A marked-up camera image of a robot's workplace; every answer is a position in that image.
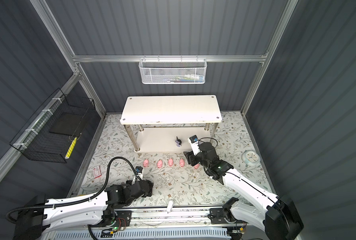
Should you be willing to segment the black purple figurine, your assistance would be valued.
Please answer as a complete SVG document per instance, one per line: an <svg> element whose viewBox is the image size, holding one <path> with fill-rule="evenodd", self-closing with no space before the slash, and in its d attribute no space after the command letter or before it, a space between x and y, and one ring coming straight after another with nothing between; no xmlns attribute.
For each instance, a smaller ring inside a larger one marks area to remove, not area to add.
<svg viewBox="0 0 356 240"><path fill-rule="evenodd" d="M182 146L182 141L178 137L176 137L175 142L176 142L177 147L181 147Z"/></svg>

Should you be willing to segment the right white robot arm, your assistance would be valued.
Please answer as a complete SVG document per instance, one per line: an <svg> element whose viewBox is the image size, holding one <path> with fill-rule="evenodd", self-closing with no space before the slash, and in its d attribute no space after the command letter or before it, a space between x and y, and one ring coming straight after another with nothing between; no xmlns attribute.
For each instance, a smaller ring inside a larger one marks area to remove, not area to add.
<svg viewBox="0 0 356 240"><path fill-rule="evenodd" d="M192 136L192 151L184 155L191 166L201 165L205 173L250 202L231 198L223 205L223 217L229 223L244 221L264 231L270 240L295 240L304 224L293 200L268 192L254 184L228 162L221 160L215 147Z"/></svg>

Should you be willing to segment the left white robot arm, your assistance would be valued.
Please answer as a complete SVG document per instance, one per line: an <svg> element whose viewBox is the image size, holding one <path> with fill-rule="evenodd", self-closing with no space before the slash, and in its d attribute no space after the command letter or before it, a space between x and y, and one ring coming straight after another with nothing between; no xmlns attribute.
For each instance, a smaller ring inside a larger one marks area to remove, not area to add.
<svg viewBox="0 0 356 240"><path fill-rule="evenodd" d="M151 197L154 184L149 180L112 185L95 194L68 199L35 197L20 208L15 220L15 240L35 240L43 233L82 225L109 226L116 210L139 198Z"/></svg>

